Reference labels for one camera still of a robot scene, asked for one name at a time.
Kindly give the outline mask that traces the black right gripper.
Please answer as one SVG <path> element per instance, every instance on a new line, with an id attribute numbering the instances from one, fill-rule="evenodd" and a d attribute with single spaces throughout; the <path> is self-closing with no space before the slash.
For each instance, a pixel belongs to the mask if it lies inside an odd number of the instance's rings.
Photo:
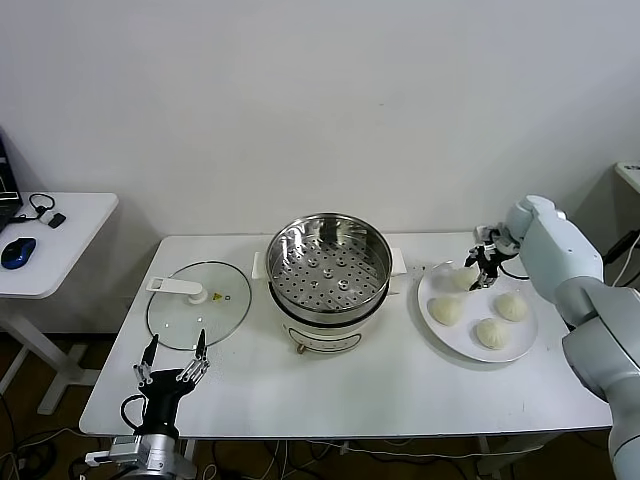
<path id="1" fill-rule="evenodd" d="M 482 244 L 470 249 L 464 266 L 469 268 L 477 262 L 480 274 L 469 290 L 475 291 L 493 286 L 501 261 L 501 252 L 494 243 Z"/>

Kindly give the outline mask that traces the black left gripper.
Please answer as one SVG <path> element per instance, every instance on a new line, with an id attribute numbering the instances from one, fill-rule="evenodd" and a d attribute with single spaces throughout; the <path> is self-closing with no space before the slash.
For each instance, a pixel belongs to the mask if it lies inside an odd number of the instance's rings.
<path id="1" fill-rule="evenodd" d="M 140 435 L 178 435 L 175 426 L 178 405 L 183 396 L 183 383 L 196 385 L 207 372 L 210 362 L 207 358 L 206 332 L 200 331 L 194 358 L 180 369 L 152 372 L 159 335 L 154 334 L 144 349 L 141 362 L 133 366 L 140 392 L 147 399 Z"/>

